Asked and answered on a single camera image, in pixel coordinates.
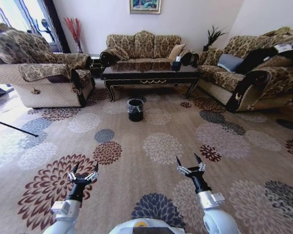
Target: gray pillow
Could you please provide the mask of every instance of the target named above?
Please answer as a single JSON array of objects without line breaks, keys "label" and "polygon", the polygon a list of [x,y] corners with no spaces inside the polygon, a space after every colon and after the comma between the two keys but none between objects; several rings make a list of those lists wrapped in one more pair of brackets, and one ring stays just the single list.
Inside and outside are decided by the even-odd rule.
[{"label": "gray pillow", "polygon": [[218,66],[226,69],[228,72],[234,72],[242,63],[243,59],[233,55],[222,54],[218,61]]}]

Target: vase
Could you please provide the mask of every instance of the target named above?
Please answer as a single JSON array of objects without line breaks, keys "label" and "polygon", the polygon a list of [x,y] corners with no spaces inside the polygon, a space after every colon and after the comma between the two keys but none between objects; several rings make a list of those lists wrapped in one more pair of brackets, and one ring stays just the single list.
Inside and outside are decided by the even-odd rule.
[{"label": "vase", "polygon": [[207,51],[207,50],[209,50],[209,45],[208,44],[203,46],[203,51]]},{"label": "vase", "polygon": [[77,53],[79,54],[83,53],[82,46],[80,45],[80,41],[77,42]]}]

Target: carpet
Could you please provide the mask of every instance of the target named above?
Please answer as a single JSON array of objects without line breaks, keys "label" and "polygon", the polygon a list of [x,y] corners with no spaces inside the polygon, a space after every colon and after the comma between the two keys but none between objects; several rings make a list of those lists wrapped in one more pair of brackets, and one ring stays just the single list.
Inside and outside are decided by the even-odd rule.
[{"label": "carpet", "polygon": [[[39,137],[0,129],[0,234],[40,234],[54,222],[50,208],[72,188],[67,173],[99,162],[98,181],[84,191],[79,233],[108,233],[132,218],[161,219],[206,233],[191,179],[176,156],[196,166],[226,198],[222,206],[242,233],[293,234],[293,116],[278,110],[233,114],[184,86],[116,90],[109,102],[95,89],[84,108],[28,109],[0,114]],[[145,101],[144,120],[131,122],[129,98]]]}]

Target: red dried branches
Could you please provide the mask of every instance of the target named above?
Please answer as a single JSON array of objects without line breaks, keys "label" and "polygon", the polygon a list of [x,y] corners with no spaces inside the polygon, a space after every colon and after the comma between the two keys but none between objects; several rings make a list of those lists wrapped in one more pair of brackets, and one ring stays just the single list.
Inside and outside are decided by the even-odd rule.
[{"label": "red dried branches", "polygon": [[65,25],[70,30],[74,41],[79,43],[80,31],[81,31],[81,23],[77,18],[64,18]]}]

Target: sofa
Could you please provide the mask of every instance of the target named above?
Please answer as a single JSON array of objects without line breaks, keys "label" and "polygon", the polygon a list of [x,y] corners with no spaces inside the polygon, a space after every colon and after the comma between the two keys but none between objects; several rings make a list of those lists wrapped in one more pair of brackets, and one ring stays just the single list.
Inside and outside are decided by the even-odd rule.
[{"label": "sofa", "polygon": [[209,48],[198,52],[199,86],[219,100],[231,112],[277,108],[293,98],[293,66],[282,56],[274,56],[245,75],[228,72],[217,66],[222,54],[244,59],[255,49],[271,48],[276,44],[290,43],[293,36],[235,36],[224,49]]},{"label": "sofa", "polygon": [[[141,31],[133,36],[111,34],[106,38],[107,49],[100,54],[103,67],[117,63],[114,69],[166,69],[172,62],[168,58],[175,45],[181,43],[181,37],[176,35],[153,35],[148,31]],[[120,58],[115,47],[125,50],[128,57]]]},{"label": "sofa", "polygon": [[11,84],[24,106],[85,106],[93,89],[90,56],[54,54],[38,35],[17,30],[0,33],[0,84]]}]

